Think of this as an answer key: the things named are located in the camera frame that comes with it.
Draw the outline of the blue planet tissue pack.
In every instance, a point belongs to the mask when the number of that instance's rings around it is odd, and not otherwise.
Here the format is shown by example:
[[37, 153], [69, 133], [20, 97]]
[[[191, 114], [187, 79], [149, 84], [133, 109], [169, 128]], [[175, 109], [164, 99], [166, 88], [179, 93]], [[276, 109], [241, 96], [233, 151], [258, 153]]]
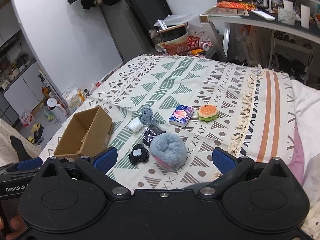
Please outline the blue planet tissue pack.
[[178, 105], [171, 114], [169, 123], [180, 127], [186, 127], [189, 120], [193, 116], [193, 113], [193, 107]]

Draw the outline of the brown cardboard box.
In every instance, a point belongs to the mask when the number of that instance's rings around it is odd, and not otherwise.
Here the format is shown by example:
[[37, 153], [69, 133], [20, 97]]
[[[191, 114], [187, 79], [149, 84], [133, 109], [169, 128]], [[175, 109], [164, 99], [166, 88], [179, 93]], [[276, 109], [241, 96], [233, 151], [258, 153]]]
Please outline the brown cardboard box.
[[84, 155], [93, 157], [107, 148], [112, 128], [112, 118], [101, 107], [75, 113], [63, 132], [54, 155], [74, 160]]

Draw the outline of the white desk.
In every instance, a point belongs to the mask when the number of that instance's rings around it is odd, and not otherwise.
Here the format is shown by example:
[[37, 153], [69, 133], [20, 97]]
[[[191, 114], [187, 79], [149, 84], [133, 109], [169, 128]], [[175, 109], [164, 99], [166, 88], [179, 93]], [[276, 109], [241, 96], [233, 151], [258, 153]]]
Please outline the white desk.
[[267, 21], [251, 12], [249, 12], [248, 16], [201, 14], [199, 15], [199, 18], [201, 23], [223, 21], [225, 23], [252, 25], [266, 29], [278, 30], [319, 44], [319, 27], [314, 25], [311, 25], [309, 29], [305, 29], [298, 23], [296, 23], [296, 25], [287, 25], [279, 22], [278, 20]]

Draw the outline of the dark sparkly packet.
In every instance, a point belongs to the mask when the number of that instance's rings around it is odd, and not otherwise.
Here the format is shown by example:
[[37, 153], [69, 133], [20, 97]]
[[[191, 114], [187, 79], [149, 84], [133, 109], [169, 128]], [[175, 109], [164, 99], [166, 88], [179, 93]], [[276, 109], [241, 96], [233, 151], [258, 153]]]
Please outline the dark sparkly packet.
[[150, 125], [148, 126], [144, 133], [143, 133], [143, 144], [146, 145], [147, 147], [150, 147], [152, 140], [160, 135], [165, 133], [165, 131], [161, 130], [158, 126], [156, 125]]

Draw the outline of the fluffy grey-blue plush ball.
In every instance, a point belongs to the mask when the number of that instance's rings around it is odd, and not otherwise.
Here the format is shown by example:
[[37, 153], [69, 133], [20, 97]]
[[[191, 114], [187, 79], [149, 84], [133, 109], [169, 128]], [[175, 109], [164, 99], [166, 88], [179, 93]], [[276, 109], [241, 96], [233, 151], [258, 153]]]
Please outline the fluffy grey-blue plush ball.
[[167, 171], [177, 171], [186, 162], [187, 148], [182, 139], [172, 133], [162, 133], [153, 138], [150, 154]]

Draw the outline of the white electric kettle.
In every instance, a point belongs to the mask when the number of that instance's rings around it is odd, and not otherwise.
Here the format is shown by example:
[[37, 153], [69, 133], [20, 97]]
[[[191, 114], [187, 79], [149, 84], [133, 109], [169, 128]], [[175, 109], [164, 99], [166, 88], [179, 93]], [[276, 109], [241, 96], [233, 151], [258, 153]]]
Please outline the white electric kettle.
[[65, 110], [65, 109], [62, 107], [62, 105], [57, 102], [57, 100], [56, 100], [55, 98], [49, 98], [49, 99], [47, 100], [47, 106], [50, 107], [50, 108], [59, 107], [59, 108], [61, 108], [63, 111]]

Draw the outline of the white remote control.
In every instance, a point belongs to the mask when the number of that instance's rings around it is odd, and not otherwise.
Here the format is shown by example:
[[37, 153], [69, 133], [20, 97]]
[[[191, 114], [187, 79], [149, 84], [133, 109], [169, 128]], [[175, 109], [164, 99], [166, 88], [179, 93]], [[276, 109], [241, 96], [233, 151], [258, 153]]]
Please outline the white remote control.
[[253, 13], [253, 14], [255, 14], [255, 15], [257, 15], [267, 21], [275, 21], [276, 20], [276, 18], [274, 16], [269, 15], [261, 10], [251, 10], [251, 13]]

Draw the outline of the black felt plush toy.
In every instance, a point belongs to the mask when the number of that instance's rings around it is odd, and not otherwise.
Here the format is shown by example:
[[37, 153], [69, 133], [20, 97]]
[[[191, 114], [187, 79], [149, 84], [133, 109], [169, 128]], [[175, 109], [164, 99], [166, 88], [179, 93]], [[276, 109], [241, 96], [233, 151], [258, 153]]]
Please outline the black felt plush toy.
[[129, 161], [132, 165], [146, 163], [149, 160], [149, 152], [143, 144], [137, 144], [129, 154]]

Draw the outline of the red plastic basket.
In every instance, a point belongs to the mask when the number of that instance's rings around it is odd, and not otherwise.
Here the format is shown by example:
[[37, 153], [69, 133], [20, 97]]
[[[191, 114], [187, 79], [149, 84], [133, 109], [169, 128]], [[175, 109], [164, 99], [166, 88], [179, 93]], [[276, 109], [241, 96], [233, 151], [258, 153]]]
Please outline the red plastic basket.
[[189, 36], [187, 42], [175, 44], [175, 45], [164, 45], [169, 55], [180, 55], [183, 53], [190, 52], [200, 48], [200, 38], [196, 36]]

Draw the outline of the patterned geometric blanket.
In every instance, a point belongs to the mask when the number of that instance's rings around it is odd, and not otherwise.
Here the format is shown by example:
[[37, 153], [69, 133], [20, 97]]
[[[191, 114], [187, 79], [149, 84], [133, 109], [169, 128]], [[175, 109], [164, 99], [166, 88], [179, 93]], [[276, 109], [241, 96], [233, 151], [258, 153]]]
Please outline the patterned geometric blanket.
[[[110, 178], [131, 190], [181, 189], [219, 175], [211, 155], [216, 147], [228, 150], [254, 69], [195, 57], [139, 56], [113, 73], [75, 113], [101, 107], [112, 118], [108, 144], [117, 149], [118, 159], [107, 172]], [[215, 120], [201, 121], [197, 116], [206, 104], [217, 107]], [[194, 109], [186, 127], [169, 123], [178, 105]], [[143, 107], [153, 110], [156, 126], [184, 142], [187, 160], [179, 170], [165, 170], [154, 157], [130, 163], [129, 154], [142, 143], [144, 130], [133, 133], [127, 124], [141, 116]]]

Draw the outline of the white soft pouch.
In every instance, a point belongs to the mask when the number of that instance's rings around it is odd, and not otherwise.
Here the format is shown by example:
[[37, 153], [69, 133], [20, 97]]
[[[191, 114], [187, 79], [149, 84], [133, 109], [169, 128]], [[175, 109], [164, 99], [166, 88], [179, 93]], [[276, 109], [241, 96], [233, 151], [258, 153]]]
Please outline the white soft pouch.
[[135, 117], [127, 124], [127, 128], [133, 133], [139, 132], [142, 129], [142, 127], [143, 124], [139, 117]]

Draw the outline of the orange striped blanket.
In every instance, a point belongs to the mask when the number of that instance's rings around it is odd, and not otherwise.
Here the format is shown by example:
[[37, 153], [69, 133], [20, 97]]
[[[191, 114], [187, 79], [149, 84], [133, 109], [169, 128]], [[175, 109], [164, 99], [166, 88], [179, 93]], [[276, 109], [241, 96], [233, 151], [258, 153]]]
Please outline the orange striped blanket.
[[249, 75], [240, 117], [227, 151], [259, 163], [280, 157], [299, 183], [303, 182], [304, 153], [287, 74], [255, 68]]

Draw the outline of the grey felt elephant toy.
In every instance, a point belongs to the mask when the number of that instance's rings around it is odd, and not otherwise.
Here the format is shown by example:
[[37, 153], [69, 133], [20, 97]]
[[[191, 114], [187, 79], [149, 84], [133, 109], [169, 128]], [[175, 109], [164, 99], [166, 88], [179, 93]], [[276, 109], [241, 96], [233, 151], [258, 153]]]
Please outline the grey felt elephant toy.
[[139, 119], [143, 125], [154, 123], [153, 110], [150, 107], [143, 107], [142, 114]]

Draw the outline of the hamburger plush toy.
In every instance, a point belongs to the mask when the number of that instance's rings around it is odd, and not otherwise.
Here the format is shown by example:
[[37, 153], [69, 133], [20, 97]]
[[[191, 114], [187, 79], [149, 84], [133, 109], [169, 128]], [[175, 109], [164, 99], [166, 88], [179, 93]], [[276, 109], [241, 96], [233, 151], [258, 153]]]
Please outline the hamburger plush toy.
[[218, 109], [214, 105], [206, 104], [199, 108], [197, 111], [197, 116], [201, 121], [212, 121], [218, 116]]

